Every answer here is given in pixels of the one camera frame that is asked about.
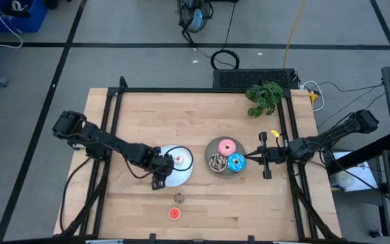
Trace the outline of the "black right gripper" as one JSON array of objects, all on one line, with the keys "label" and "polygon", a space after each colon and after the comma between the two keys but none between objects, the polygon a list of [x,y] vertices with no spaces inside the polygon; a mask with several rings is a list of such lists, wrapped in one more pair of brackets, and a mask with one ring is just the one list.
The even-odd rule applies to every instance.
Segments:
[{"label": "black right gripper", "polygon": [[[267,146],[267,133],[265,131],[259,134],[260,147],[259,151],[253,151],[248,154],[245,154],[246,159],[257,162],[263,166],[263,178],[271,179],[272,172],[269,169],[270,163],[281,164],[285,162],[286,156],[283,148],[277,147],[268,147]],[[251,157],[254,155],[260,154],[260,157]]]}]

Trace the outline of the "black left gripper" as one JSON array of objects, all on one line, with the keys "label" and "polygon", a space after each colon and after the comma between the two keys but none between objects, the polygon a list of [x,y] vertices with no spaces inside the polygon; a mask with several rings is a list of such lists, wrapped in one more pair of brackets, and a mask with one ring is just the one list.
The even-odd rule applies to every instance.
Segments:
[{"label": "black left gripper", "polygon": [[165,180],[175,168],[175,155],[159,155],[152,159],[149,172],[152,174],[152,190],[160,190],[166,186]]}]

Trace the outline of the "large blue frosted donut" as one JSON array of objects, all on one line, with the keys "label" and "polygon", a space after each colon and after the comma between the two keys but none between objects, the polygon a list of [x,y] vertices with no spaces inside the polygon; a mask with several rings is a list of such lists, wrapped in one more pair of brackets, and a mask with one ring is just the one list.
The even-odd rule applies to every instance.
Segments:
[{"label": "large blue frosted donut", "polygon": [[231,154],[227,159],[227,167],[233,172],[240,172],[246,167],[246,159],[240,153]]}]

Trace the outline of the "large pink frosted donut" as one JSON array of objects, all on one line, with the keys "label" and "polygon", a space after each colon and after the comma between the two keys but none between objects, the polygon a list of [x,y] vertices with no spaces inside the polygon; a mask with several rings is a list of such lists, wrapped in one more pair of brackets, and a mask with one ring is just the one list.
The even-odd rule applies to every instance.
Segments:
[{"label": "large pink frosted donut", "polygon": [[223,139],[218,143],[218,152],[228,157],[236,152],[236,143],[231,139]]}]

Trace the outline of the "large chocolate drizzle donut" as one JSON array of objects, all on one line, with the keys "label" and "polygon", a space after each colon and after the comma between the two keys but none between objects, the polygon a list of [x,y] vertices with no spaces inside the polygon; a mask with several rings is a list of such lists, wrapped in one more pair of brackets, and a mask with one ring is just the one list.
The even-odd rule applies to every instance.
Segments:
[{"label": "large chocolate drizzle donut", "polygon": [[214,154],[209,158],[208,166],[214,172],[223,172],[228,166],[228,159],[221,154]]}]

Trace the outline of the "white round plate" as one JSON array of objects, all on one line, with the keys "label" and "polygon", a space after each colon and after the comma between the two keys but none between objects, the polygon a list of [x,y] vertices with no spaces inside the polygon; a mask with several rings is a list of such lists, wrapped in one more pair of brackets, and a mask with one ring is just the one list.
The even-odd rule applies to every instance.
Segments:
[{"label": "white round plate", "polygon": [[184,157],[182,165],[175,165],[170,176],[165,180],[166,187],[176,187],[185,183],[194,169],[194,157],[192,151],[185,146],[168,145],[161,147],[161,155],[181,155]]}]

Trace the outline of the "grey round plate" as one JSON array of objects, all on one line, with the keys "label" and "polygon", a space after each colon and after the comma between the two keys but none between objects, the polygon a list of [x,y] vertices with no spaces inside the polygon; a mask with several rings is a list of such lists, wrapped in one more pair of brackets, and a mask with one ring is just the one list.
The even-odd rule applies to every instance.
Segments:
[{"label": "grey round plate", "polygon": [[212,140],[208,145],[207,145],[207,148],[205,150],[205,154],[204,154],[204,157],[205,157],[205,161],[206,161],[206,165],[207,165],[207,168],[213,173],[215,174],[216,176],[219,176],[219,177],[222,177],[222,178],[231,178],[231,177],[234,177],[234,176],[237,176],[238,174],[241,174],[243,172],[240,171],[240,172],[233,172],[231,170],[228,169],[228,167],[223,171],[223,172],[214,172],[212,171],[209,166],[208,166],[208,161],[209,161],[209,158],[214,155],[214,154],[220,154],[218,152],[218,143],[223,140],[223,139],[231,139],[233,140],[235,143],[236,143],[236,153],[240,153],[242,155],[245,155],[246,154],[246,151],[243,147],[243,145],[241,143],[239,143],[239,141],[237,141],[236,139],[234,138],[231,138],[231,137],[226,137],[226,136],[223,136],[223,137],[218,137],[218,138],[215,138],[214,140]]}]

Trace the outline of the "green potted plant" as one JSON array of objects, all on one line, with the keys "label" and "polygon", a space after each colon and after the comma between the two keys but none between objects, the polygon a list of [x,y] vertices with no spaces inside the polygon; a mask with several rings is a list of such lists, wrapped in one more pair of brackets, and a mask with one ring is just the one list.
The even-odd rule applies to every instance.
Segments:
[{"label": "green potted plant", "polygon": [[272,115],[281,102],[284,90],[273,81],[263,81],[246,90],[245,96],[254,105],[247,110],[250,117],[260,117],[263,114]]}]

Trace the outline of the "black perforated computer case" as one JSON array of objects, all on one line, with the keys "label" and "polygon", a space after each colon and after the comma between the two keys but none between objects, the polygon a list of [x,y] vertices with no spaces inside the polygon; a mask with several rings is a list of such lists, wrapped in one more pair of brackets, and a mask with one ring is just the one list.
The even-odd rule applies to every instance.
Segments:
[{"label": "black perforated computer case", "polygon": [[213,72],[215,89],[248,89],[272,81],[282,89],[299,89],[300,78],[293,68],[273,69],[221,69]]}]

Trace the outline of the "white cup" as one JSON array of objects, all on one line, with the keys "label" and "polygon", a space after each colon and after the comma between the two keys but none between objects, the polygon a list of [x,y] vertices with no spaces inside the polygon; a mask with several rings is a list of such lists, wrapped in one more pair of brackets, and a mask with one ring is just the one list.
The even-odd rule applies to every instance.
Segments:
[{"label": "white cup", "polygon": [[337,174],[337,185],[340,188],[347,188],[353,186],[355,178],[348,174],[346,171],[341,171]]}]

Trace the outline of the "silver aluminium bar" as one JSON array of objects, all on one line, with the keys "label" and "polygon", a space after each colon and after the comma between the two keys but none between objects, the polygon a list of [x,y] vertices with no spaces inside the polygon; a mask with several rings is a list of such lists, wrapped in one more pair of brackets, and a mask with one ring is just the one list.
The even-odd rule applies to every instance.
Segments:
[{"label": "silver aluminium bar", "polygon": [[124,244],[123,239],[95,239],[88,240],[85,244]]}]

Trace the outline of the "white paper sheet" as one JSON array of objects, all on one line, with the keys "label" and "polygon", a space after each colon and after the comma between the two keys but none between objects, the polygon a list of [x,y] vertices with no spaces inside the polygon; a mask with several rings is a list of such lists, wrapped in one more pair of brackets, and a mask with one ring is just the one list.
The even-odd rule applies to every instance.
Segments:
[{"label": "white paper sheet", "polygon": [[[347,187],[347,188],[340,188],[337,185],[337,174],[332,174],[329,176],[330,185],[333,190],[343,190],[344,192],[354,192],[354,191],[361,191],[361,190],[370,190],[371,187],[378,188],[378,184],[376,183],[376,180],[374,178],[374,175],[372,173],[372,170],[369,168],[369,164],[364,161],[363,163],[358,164],[355,167],[347,169],[347,173],[350,174],[355,178],[355,183],[353,186]],[[371,187],[364,184],[361,180],[371,185]]]}]

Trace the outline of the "black desk crossbar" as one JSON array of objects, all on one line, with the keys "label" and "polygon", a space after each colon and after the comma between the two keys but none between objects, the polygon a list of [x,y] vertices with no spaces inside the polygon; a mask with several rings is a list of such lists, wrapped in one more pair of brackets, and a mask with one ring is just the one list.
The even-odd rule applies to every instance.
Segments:
[{"label": "black desk crossbar", "polygon": [[384,150],[390,150],[390,134],[337,159],[336,163],[331,160],[330,166],[327,167],[327,172],[331,175],[343,169],[355,167],[364,161],[381,155]]}]

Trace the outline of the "black floor fan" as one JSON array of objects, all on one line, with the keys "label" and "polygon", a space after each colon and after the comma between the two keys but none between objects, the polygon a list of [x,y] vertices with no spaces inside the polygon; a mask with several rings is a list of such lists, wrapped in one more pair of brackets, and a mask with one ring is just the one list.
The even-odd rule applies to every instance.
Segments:
[{"label": "black floor fan", "polygon": [[211,0],[177,0],[177,13],[182,36],[191,47],[197,47],[191,34],[199,33],[213,17]]}]

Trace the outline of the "blue plastic bin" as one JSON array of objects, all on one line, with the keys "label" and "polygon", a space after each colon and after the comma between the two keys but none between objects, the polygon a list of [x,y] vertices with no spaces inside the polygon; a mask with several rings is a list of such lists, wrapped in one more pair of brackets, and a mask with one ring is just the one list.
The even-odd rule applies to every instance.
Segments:
[{"label": "blue plastic bin", "polygon": [[44,0],[0,0],[0,32],[36,33],[46,14]]}]

